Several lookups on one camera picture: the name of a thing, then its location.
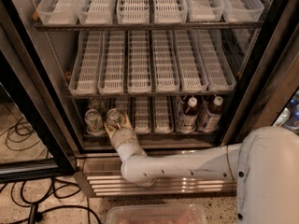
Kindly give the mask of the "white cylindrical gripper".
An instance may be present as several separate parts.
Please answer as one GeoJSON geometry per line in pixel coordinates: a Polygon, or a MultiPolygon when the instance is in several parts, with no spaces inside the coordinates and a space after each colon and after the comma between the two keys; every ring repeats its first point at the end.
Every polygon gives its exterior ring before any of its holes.
{"type": "Polygon", "coordinates": [[[121,145],[128,145],[129,148],[136,149],[139,143],[133,130],[131,121],[126,113],[121,114],[121,127],[117,130],[115,125],[105,124],[106,132],[109,136],[111,145],[118,150],[121,145]]]}

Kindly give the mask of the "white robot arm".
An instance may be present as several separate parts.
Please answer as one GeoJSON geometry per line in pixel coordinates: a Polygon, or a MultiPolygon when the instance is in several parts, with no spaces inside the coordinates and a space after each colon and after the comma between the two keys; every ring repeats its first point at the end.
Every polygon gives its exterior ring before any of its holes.
{"type": "Polygon", "coordinates": [[[108,111],[105,129],[121,159],[121,175],[141,187],[161,177],[192,177],[237,184],[238,224],[298,224],[299,136],[267,126],[241,143],[193,153],[151,157],[128,116],[108,111]]]}

